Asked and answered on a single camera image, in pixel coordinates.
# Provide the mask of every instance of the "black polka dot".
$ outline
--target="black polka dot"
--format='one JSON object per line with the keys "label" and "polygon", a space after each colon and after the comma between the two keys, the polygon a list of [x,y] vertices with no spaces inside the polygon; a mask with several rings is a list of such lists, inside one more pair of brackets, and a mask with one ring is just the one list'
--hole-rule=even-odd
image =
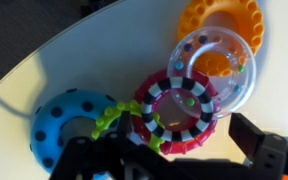
{"label": "black polka dot", "polygon": [[55,107],[51,111],[51,115],[55,118],[61,117],[63,115],[63,111],[59,107]]}
{"label": "black polka dot", "polygon": [[67,122],[63,123],[60,127],[60,130],[62,130],[64,128],[64,126],[66,125]]}
{"label": "black polka dot", "polygon": [[112,98],[112,96],[110,96],[110,95],[106,95],[106,98],[107,98],[108,100],[112,101],[112,102],[115,102],[115,99]]}
{"label": "black polka dot", "polygon": [[85,112],[91,112],[93,110],[93,104],[91,102],[86,101],[82,104],[82,108]]}
{"label": "black polka dot", "polygon": [[201,44],[205,44],[205,43],[207,43],[207,41],[208,41],[207,36],[200,36],[198,38],[198,42],[201,43]]}
{"label": "black polka dot", "polygon": [[68,89],[66,90],[67,93],[72,93],[72,92],[75,92],[77,91],[77,88],[73,88],[73,89]]}
{"label": "black polka dot", "polygon": [[40,112],[41,108],[42,108],[42,106],[40,106],[40,107],[36,110],[35,115],[36,115],[38,112]]}
{"label": "black polka dot", "polygon": [[43,131],[37,131],[35,133],[35,139],[42,142],[46,139],[46,134]]}
{"label": "black polka dot", "polygon": [[51,159],[51,158],[45,158],[43,159],[43,165],[46,167],[46,168],[51,168],[54,164],[54,160]]}
{"label": "black polka dot", "polygon": [[62,139],[62,137],[60,136],[60,137],[58,137],[58,139],[57,139],[57,145],[58,146],[60,146],[60,147],[62,147],[63,146],[63,139]]}
{"label": "black polka dot", "polygon": [[115,128],[115,127],[117,126],[117,124],[118,124],[118,120],[115,119],[115,120],[111,123],[110,128]]}

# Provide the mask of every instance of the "black and white checkered ring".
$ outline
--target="black and white checkered ring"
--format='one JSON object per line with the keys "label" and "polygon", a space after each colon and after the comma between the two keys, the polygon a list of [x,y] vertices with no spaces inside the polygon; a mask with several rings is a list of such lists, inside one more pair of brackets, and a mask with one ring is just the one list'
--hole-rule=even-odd
{"label": "black and white checkered ring", "polygon": [[[196,96],[201,105],[201,116],[196,124],[183,131],[169,131],[160,127],[153,119],[152,105],[156,98],[170,89],[185,89]],[[157,82],[148,90],[142,102],[142,119],[148,130],[155,136],[169,142],[185,142],[194,139],[209,126],[213,117],[213,101],[205,88],[186,77],[170,77]]]}

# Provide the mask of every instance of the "transparent ring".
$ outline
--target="transparent ring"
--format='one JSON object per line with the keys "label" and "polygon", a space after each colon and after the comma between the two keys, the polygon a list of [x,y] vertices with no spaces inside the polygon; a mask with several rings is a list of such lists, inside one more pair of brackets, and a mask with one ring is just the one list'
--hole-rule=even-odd
{"label": "transparent ring", "polygon": [[[256,66],[253,53],[248,44],[235,32],[221,27],[205,27],[186,36],[170,58],[168,77],[182,76],[191,78],[193,64],[205,53],[217,53],[226,57],[232,73],[225,77],[208,76],[218,95],[213,98],[221,110],[213,118],[222,118],[240,108],[250,97],[256,79]],[[173,99],[183,111],[193,117],[200,117],[195,111],[199,103],[186,106],[184,97],[178,90],[171,90]],[[193,95],[190,97],[199,102]]]}

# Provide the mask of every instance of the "green toy link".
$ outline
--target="green toy link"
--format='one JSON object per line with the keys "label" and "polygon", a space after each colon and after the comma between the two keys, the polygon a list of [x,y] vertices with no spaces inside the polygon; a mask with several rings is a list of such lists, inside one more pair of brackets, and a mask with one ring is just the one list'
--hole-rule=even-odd
{"label": "green toy link", "polygon": [[[132,115],[141,117],[141,105],[138,104],[135,100],[132,100],[130,103],[118,102],[115,107],[107,107],[104,111],[104,114],[96,120],[96,128],[92,132],[92,138],[94,140],[98,139],[101,132],[107,130],[112,122],[118,119],[123,111],[130,111]],[[160,116],[157,113],[153,113],[153,118],[156,123],[164,126],[159,122]],[[160,145],[164,143],[164,140],[156,137],[151,134],[151,139],[148,143],[148,147],[154,150],[157,153],[160,153]]]}

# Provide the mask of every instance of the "colored bead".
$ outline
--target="colored bead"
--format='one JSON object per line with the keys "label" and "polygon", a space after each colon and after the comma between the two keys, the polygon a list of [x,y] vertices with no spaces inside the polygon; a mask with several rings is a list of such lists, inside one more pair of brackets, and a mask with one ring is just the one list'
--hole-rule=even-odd
{"label": "colored bead", "polygon": [[214,42],[217,42],[217,43],[220,43],[220,42],[222,42],[222,37],[221,37],[221,36],[215,36],[215,37],[213,38],[213,41],[214,41]]}
{"label": "colored bead", "polygon": [[239,86],[239,85],[236,85],[236,86],[234,87],[234,92],[236,92],[236,93],[241,92],[241,90],[242,90],[242,88],[241,88],[241,86]]}
{"label": "colored bead", "polygon": [[188,98],[185,103],[186,103],[186,106],[192,107],[195,105],[195,100],[193,98]]}
{"label": "colored bead", "polygon": [[201,43],[201,44],[205,44],[205,43],[207,43],[207,41],[208,41],[207,36],[200,36],[198,38],[198,42]]}
{"label": "colored bead", "polygon": [[238,66],[238,72],[243,72],[243,71],[244,71],[244,66],[239,65],[239,66]]}
{"label": "colored bead", "polygon": [[184,45],[184,51],[190,52],[190,51],[192,51],[192,50],[193,50],[192,44],[185,44],[185,45]]}
{"label": "colored bead", "polygon": [[181,70],[181,69],[183,69],[183,67],[184,67],[184,63],[182,61],[177,61],[175,63],[175,69]]}

